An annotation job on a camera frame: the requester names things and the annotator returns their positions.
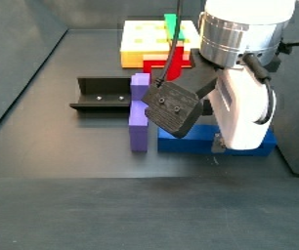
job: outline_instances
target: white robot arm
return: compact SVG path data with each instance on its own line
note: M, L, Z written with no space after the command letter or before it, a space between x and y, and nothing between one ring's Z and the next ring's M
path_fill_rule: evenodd
M199 54L215 75L207 97L226 148L257 148L266 134L275 99L261 70L274 56L293 10L294 0L207 0L199 14ZM201 77L205 83L211 73ZM175 137L186 134L191 126L183 124L194 123L198 115L190 92L173 85L166 90L158 83L143 98L147 118Z

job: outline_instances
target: blue base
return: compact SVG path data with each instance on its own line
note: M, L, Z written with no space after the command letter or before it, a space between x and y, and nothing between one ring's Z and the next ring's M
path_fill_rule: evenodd
M217 126L195 125L185 138L175 139L169 133L158 128L157 151L211 154L210 148L213 136L217 132ZM251 150L226 149L225 152L221 152L219 154L267 156L274 147L275 138L271 131L267 130L258 148Z

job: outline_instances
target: colored blocks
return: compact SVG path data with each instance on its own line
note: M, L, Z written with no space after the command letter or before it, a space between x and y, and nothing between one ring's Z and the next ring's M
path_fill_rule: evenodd
M121 42L122 67L142 67L143 55L167 55L163 21L125 21Z
M166 71L166 81L173 81L181 75L183 46L174 48L171 63Z
M131 101L139 101L149 88L149 74L137 73L131 76Z
M211 143L217 126L195 125L182 139L175 139L162 129L157 133L157 150L167 152L211 154ZM251 150L226 149L222 154L267 156L275 146L275 139L270 130L258 148Z
M170 41L170 40L173 40L173 36L174 36L175 15L174 14L165 14L163 21L165 21L165 28L166 28L166 37L167 37L167 40ZM178 41L185 40L181 28L179 28L177 40Z
M181 31L185 37L182 59L187 61L190 49L199 48L199 35L191 21L181 21ZM169 48L165 21L125 21L119 49L122 67L142 68L146 56L151 61L166 59Z
M145 116L146 107L142 101L131 101L129 117L131 151L147 151L149 121Z

